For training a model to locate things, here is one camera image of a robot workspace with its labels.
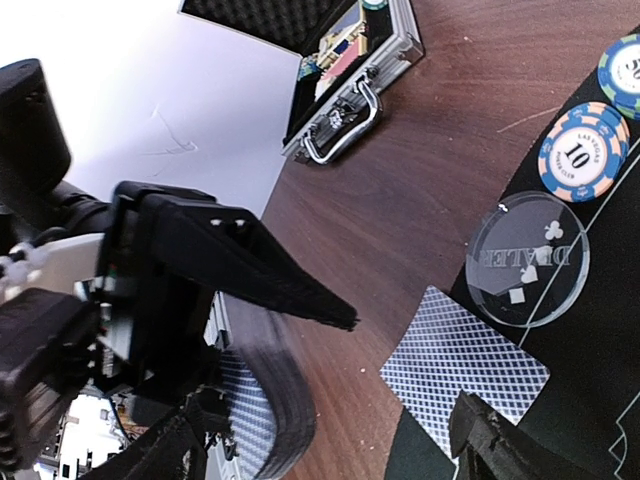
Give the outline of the green chips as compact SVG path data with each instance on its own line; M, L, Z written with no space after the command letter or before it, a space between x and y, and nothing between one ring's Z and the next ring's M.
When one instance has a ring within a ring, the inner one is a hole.
M601 55L597 77L601 90L624 116L639 120L639 34L617 40Z

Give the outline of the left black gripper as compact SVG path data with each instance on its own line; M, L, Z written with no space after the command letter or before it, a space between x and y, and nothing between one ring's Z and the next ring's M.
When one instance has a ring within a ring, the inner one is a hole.
M358 323L250 211L207 194L123 182L110 204L29 191L1 200L44 236L103 234L85 296L32 287L1 309L5 470L35 463L88 381L169 412L191 393L220 392L218 353L203 336L217 291L346 331Z

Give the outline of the blue cream chips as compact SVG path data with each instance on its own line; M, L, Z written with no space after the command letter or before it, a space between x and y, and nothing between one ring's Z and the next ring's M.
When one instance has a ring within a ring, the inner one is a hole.
M565 112L543 140L538 172L559 199L582 203L613 186L630 150L630 130L622 115L602 102Z

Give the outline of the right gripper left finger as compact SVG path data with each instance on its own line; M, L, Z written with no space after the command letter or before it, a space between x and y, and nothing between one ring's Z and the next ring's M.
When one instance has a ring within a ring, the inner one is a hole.
M124 453L104 465L106 479L203 479L208 435L230 432L221 392L194 392Z

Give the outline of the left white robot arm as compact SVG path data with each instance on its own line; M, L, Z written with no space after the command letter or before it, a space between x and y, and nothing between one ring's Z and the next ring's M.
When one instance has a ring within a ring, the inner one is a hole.
M281 314L352 330L356 310L250 211L124 181L102 202L65 181L71 155L41 63L1 70L1 475L32 467L88 385L161 417L91 479L201 479L226 446L244 479L279 479L315 433Z

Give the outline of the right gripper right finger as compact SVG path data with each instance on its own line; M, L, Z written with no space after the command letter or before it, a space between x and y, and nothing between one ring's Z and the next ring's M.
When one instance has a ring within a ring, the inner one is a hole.
M449 418L458 479L593 479L533 440L475 394L460 391Z

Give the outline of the grey playing card deck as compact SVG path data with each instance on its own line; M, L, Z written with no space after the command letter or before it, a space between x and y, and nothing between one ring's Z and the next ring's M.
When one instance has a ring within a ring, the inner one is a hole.
M205 339L221 350L231 434L209 450L213 478L281 479L313 442L316 408L285 326L276 312L214 296Z

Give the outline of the grey dealer button disc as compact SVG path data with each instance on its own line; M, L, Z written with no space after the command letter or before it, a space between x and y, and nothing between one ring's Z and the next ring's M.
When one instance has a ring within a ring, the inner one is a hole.
M574 212L550 194L525 191L486 216L467 250L465 277L484 315L526 329L564 315L589 267L589 240Z

